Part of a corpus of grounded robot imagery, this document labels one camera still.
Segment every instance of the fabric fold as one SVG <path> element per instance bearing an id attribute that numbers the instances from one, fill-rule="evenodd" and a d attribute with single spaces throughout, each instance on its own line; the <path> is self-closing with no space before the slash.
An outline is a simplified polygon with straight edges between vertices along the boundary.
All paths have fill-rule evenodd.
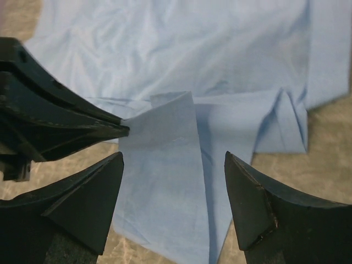
<path id="1" fill-rule="evenodd" d="M 293 104 L 291 95 L 281 90 L 265 117 L 256 140 L 257 153 L 304 153 L 307 149 L 307 111 Z"/>
<path id="2" fill-rule="evenodd" d="M 262 92 L 260 97 L 256 94 L 235 95 L 228 97 L 228 103 L 224 104 L 216 104 L 218 98 L 195 99 L 206 184 L 211 264 L 217 263 L 232 219 L 224 178 L 224 153 L 231 150 L 251 162 L 261 123 L 280 92 Z"/>
<path id="3" fill-rule="evenodd" d="M 177 263 L 208 263 L 208 212 L 191 93 L 123 125 L 130 135 L 119 141 L 125 170 L 114 230 Z"/>

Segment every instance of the folded cloth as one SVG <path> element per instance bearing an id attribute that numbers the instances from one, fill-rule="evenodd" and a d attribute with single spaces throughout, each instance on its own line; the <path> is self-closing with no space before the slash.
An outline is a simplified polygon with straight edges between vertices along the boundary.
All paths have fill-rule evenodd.
<path id="1" fill-rule="evenodd" d="M 114 229 L 177 263 L 216 263 L 231 220 L 225 152 L 250 163 L 307 150 L 307 109 L 348 93 L 351 8 L 45 0 L 26 46 L 131 127 Z"/>

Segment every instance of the black plastic claw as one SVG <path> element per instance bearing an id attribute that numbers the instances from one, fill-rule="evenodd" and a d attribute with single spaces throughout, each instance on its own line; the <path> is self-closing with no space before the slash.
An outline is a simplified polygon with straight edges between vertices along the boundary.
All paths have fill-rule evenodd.
<path id="1" fill-rule="evenodd" d="M 101 141 L 128 136 L 121 118 L 55 80 L 15 38 L 0 37 L 0 161 L 4 179 L 27 179 L 31 160 L 54 161 Z M 20 169 L 8 151 L 26 157 Z"/>
<path id="2" fill-rule="evenodd" d="M 122 154 L 115 153 L 44 188 L 0 200 L 0 262 L 96 263 L 123 167 Z"/>
<path id="3" fill-rule="evenodd" d="M 288 187 L 227 152 L 225 177 L 248 264 L 352 263 L 352 206 Z"/>

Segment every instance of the wrinkled fabric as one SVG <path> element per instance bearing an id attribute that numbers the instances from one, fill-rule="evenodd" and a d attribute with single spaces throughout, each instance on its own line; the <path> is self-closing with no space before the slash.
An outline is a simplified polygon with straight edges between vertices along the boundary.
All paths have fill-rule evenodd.
<path id="1" fill-rule="evenodd" d="M 27 49 L 124 118 L 114 230 L 216 263 L 230 151 L 307 151 L 307 110 L 349 91 L 352 0 L 44 0 Z"/>

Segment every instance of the beige tile floor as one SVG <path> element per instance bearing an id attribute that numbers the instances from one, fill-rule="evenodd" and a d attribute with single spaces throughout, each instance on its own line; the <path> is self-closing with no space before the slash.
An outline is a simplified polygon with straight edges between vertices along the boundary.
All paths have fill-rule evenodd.
<path id="1" fill-rule="evenodd" d="M 25 41 L 36 26 L 41 0 L 7 0 L 2 36 Z M 352 204 L 352 98 L 347 97 L 309 113 L 309 152 L 306 155 L 255 155 L 253 166 L 281 182 L 329 200 Z M 31 181 L 0 181 L 0 199 L 11 199 L 80 171 L 116 151 L 98 144 L 57 162 L 34 164 Z M 116 234 L 108 236 L 100 264 L 173 263 Z M 245 264 L 231 224 L 219 263 Z"/>

